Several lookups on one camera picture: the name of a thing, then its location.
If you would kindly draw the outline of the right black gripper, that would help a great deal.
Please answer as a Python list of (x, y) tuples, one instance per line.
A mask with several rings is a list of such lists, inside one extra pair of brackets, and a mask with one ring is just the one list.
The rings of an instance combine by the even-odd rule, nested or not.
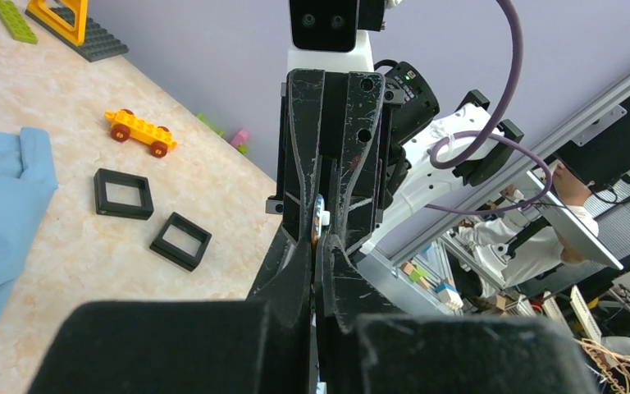
[(351, 255), (382, 222), (392, 112), (399, 95), (376, 72), (294, 69), (281, 90), (276, 193), (297, 250), (310, 250), (317, 197), (331, 214), (330, 233)]

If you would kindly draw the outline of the round green brooch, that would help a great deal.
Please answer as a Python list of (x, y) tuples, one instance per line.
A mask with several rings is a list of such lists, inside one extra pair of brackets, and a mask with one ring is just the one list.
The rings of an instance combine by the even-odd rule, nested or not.
[(311, 244), (313, 250), (322, 235), (322, 229), (328, 227), (331, 220), (331, 213), (326, 209), (326, 201), (323, 195), (318, 194), (313, 205), (313, 217), (311, 226)]

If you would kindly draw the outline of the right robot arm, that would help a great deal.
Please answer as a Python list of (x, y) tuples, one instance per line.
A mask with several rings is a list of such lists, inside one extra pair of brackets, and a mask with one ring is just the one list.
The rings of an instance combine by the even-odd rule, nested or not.
[(431, 88), (408, 63), (389, 70), (297, 66), (281, 91), (276, 193), (266, 202), (293, 242), (321, 229), (368, 253), (399, 224), (506, 163), (522, 132), (470, 91), (438, 117)]

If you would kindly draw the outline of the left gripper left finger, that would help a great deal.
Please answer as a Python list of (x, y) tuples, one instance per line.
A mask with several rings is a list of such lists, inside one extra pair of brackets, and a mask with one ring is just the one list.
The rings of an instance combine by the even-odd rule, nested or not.
[(32, 393), (312, 393), (312, 237), (284, 228), (245, 300), (95, 301), (60, 326)]

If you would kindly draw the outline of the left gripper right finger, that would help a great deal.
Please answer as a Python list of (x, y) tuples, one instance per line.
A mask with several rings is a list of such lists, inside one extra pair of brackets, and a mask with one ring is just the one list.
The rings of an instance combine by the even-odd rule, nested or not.
[(543, 318), (408, 314), (317, 245), (317, 349), (330, 393), (594, 393), (580, 346)]

